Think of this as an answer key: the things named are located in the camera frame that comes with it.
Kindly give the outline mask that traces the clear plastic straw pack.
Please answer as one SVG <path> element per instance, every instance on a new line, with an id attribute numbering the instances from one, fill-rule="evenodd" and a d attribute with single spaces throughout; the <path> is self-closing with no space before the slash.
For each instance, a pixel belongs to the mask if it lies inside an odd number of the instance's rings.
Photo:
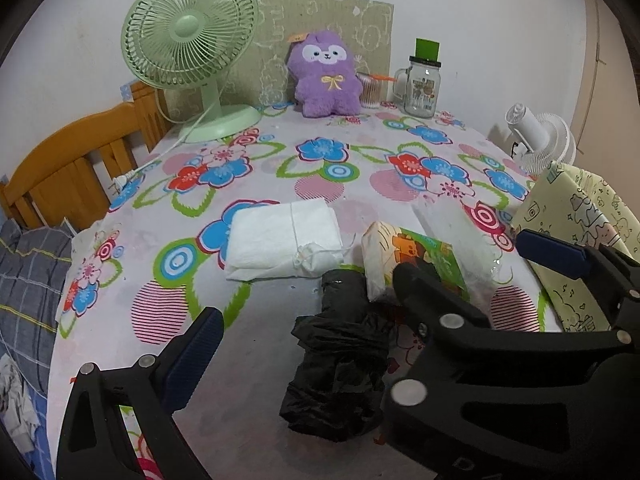
<path id="1" fill-rule="evenodd" d="M 488 315 L 502 267 L 500 250 L 474 226 L 462 203 L 456 200 L 439 200 L 432 204 L 419 202 L 412 210 L 426 235 L 451 246 L 470 303 Z"/>

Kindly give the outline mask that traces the green patterned backboard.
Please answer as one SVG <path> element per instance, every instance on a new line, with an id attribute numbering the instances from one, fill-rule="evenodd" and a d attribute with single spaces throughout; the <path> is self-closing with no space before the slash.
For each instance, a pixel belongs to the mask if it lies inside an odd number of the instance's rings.
<path id="1" fill-rule="evenodd" d="M 238 62 L 217 77 L 220 102 L 256 107 L 294 98 L 295 79 L 288 57 L 297 40 L 314 40 L 320 50 L 337 54 L 342 46 L 358 73 L 386 75 L 394 6 L 376 0 L 259 0 L 254 38 Z"/>

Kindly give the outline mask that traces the wooden bed headboard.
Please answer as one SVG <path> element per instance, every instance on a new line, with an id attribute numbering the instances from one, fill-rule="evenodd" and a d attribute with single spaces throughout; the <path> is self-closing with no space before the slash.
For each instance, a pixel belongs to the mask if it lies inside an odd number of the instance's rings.
<path id="1" fill-rule="evenodd" d="M 90 154 L 114 178 L 137 168 L 128 138 L 141 133 L 148 150 L 171 128 L 163 92 L 144 82 L 130 86 L 132 100 L 72 122 L 40 142 L 1 185 L 1 211 L 27 229 L 68 220 L 85 229 L 107 213 L 110 201 Z"/>

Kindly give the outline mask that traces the yellow cartoon storage box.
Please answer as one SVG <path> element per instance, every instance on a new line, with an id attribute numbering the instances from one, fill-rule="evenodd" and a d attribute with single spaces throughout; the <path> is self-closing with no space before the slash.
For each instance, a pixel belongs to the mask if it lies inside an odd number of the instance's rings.
<path id="1" fill-rule="evenodd" d="M 524 229 L 582 246 L 612 246 L 639 258 L 639 220 L 605 180 L 587 170 L 552 162 L 511 221 Z M 608 330 L 610 323 L 581 281 L 563 278 L 537 263 L 532 265 L 567 332 Z"/>

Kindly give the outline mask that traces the crumpled white cloth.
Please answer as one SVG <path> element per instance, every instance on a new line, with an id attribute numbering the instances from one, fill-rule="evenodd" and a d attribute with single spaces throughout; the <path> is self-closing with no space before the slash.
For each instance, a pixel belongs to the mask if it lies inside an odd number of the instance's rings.
<path id="1" fill-rule="evenodd" d="M 1 421 L 18 452 L 30 453 L 35 449 L 40 422 L 28 385 L 8 354 L 1 357 L 0 373 Z"/>

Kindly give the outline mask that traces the toothpick jar orange lid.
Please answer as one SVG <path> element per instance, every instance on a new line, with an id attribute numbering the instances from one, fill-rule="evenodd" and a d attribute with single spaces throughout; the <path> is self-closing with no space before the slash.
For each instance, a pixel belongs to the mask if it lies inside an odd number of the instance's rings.
<path id="1" fill-rule="evenodd" d="M 379 108 L 386 96 L 385 85 L 396 81 L 394 77 L 387 75 L 358 72 L 356 76 L 362 84 L 360 103 L 365 108 Z"/>

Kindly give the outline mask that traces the black plastic bag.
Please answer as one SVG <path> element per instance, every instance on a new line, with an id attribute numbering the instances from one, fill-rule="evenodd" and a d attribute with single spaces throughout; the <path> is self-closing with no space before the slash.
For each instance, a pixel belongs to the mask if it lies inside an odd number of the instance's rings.
<path id="1" fill-rule="evenodd" d="M 382 424 L 394 306 L 371 301 L 353 270 L 324 274 L 321 290 L 320 312 L 296 318 L 292 329 L 305 354 L 280 417 L 298 434 L 345 442 Z"/>

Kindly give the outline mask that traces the white cloth pack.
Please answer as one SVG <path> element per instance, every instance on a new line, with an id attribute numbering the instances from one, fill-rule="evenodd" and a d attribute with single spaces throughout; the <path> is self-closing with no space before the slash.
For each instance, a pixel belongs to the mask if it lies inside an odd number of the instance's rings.
<path id="1" fill-rule="evenodd" d="M 348 247 L 325 200 L 243 209 L 232 219 L 226 278 L 318 278 L 338 268 Z"/>

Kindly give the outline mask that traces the grey plaid pillow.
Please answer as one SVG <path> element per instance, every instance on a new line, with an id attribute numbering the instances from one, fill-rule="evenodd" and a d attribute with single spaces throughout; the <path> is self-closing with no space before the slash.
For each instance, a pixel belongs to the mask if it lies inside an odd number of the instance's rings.
<path id="1" fill-rule="evenodd" d="M 48 394 L 58 331 L 55 313 L 70 270 L 72 236 L 62 228 L 24 230 L 13 219 L 1 227 L 1 352 L 24 378 Z"/>

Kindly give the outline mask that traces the floral tablecloth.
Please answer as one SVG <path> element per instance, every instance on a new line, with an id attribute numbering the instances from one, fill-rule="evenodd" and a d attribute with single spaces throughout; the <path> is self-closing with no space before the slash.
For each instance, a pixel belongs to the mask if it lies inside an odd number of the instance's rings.
<path id="1" fill-rule="evenodd" d="M 533 180 L 500 148 L 449 114 L 411 118 L 394 108 L 307 119 L 266 108 L 229 140 L 176 145 L 79 232 L 58 307 L 48 393 L 57 445 L 75 375 L 85 362 L 131 365 L 158 353 L 205 307 L 224 314 L 224 339 L 177 422 L 216 479 L 425 479 L 428 471 L 378 431 L 333 444 L 296 434 L 280 403 L 302 357 L 296 318 L 317 311 L 315 280 L 226 278 L 233 216 L 247 208 L 322 198 L 334 210 L 344 265 L 362 266 L 360 237 L 375 221 L 413 232 L 412 206 L 456 200 L 501 252 L 490 310 L 504 325 L 555 330 L 535 274 L 509 240 Z"/>

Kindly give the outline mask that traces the beige door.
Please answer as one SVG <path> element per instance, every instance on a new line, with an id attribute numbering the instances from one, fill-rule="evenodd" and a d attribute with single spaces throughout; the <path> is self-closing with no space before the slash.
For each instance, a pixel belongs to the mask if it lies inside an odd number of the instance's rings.
<path id="1" fill-rule="evenodd" d="M 570 130 L 575 165 L 605 178 L 639 210 L 639 100 L 620 22 L 603 0 L 585 0 L 582 83 Z"/>

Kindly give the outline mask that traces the glass mason jar green lid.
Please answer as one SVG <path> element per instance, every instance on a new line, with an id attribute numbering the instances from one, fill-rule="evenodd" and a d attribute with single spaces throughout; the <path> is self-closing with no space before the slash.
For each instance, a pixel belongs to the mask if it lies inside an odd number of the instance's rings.
<path id="1" fill-rule="evenodd" d="M 439 43 L 416 38 L 414 55 L 409 66 L 394 75 L 393 94 L 405 112 L 419 118 L 433 118 L 436 113 L 440 87 Z"/>

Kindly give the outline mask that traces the green desk fan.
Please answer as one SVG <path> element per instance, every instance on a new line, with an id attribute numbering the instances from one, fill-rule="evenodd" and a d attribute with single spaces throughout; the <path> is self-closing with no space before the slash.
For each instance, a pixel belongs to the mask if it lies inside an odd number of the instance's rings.
<path id="1" fill-rule="evenodd" d="M 227 75 L 254 38 L 257 0 L 136 0 L 120 46 L 131 73 L 157 90 L 198 89 L 203 111 L 181 127 L 181 142 L 233 136 L 260 121 L 248 104 L 220 102 Z"/>

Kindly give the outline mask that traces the white floor fan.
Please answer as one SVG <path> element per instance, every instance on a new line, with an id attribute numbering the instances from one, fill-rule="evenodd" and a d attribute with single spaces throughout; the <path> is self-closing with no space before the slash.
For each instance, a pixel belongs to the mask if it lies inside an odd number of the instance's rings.
<path id="1" fill-rule="evenodd" d="M 573 133 L 562 117 L 552 113 L 535 115 L 522 103 L 515 103 L 506 111 L 502 128 L 494 125 L 488 140 L 531 176 L 539 176 L 552 162 L 573 165 L 577 154 Z"/>

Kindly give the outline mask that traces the purple plush toy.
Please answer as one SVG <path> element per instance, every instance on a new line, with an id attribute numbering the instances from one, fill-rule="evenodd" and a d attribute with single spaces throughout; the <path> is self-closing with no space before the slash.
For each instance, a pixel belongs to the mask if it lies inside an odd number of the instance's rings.
<path id="1" fill-rule="evenodd" d="M 352 52 L 336 32 L 319 30 L 296 36 L 288 54 L 294 98 L 306 118 L 352 116 L 361 112 L 362 84 Z"/>

